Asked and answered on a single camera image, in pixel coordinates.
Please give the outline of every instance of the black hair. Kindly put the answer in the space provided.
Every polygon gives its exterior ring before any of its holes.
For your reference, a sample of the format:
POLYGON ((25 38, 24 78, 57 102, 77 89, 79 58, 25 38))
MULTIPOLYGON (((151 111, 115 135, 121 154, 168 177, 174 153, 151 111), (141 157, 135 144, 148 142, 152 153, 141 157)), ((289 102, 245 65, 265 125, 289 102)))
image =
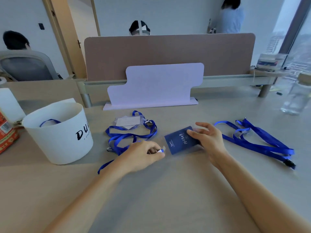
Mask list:
MULTIPOLYGON (((146 25, 146 23, 145 23, 144 21, 141 21, 141 23, 142 23, 142 27, 146 26, 146 30, 147 30, 147 31, 150 31, 150 28, 148 28, 148 26, 146 25)), ((134 32, 134 31, 136 31, 136 30, 138 30, 138 29, 139 29, 138 21, 135 20, 135 21, 132 23, 132 25, 131 25, 129 31, 130 31, 130 33, 132 33, 132 32, 134 32)))
POLYGON ((14 31, 6 31, 3 34, 3 41, 6 48, 9 50, 25 50, 27 44, 29 46, 29 41, 24 35, 14 31))
POLYGON ((231 7, 232 9, 237 9, 241 4, 241 0, 225 0, 221 6, 221 9, 231 7))

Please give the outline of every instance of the wooden door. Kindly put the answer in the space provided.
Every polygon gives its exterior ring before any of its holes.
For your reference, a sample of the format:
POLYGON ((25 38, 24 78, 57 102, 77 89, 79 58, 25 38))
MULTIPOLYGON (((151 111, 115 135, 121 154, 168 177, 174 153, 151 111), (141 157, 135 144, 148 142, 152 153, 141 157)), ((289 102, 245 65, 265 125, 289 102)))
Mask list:
POLYGON ((50 0, 52 17, 56 19, 72 70, 77 78, 86 78, 86 66, 67 0, 50 0))

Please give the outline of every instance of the barcode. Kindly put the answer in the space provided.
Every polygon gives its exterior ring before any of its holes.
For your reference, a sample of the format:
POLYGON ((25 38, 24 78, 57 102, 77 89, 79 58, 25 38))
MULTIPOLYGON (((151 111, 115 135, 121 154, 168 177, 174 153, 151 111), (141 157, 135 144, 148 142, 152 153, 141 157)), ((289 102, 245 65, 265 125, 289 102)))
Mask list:
POLYGON ((12 129, 12 127, 11 127, 11 125, 9 124, 9 122, 6 121, 6 122, 0 127, 0 129, 1 129, 4 133, 8 133, 8 132, 12 129))

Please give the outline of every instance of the stand base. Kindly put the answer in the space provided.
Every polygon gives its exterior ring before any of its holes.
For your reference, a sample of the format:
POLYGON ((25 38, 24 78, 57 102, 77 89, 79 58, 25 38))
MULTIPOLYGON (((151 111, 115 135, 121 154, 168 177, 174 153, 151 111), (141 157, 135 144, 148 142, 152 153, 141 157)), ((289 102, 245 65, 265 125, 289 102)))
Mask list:
POLYGON ((146 105, 112 105, 107 102, 103 110, 122 110, 122 109, 139 109, 139 108, 151 108, 151 107, 166 107, 166 106, 177 106, 177 105, 197 105, 199 102, 194 97, 190 97, 189 101, 178 102, 178 103, 167 103, 167 104, 146 104, 146 105))

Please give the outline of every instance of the dark blue badge card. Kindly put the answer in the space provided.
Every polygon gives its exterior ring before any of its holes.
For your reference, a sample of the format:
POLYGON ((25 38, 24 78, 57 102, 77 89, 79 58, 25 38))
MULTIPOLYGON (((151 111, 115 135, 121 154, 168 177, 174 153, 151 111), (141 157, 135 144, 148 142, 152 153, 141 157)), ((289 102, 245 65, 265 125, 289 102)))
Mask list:
POLYGON ((182 150, 200 144, 199 140, 194 139, 187 134, 188 129, 193 130, 192 127, 189 126, 164 136, 171 154, 176 154, 182 150))

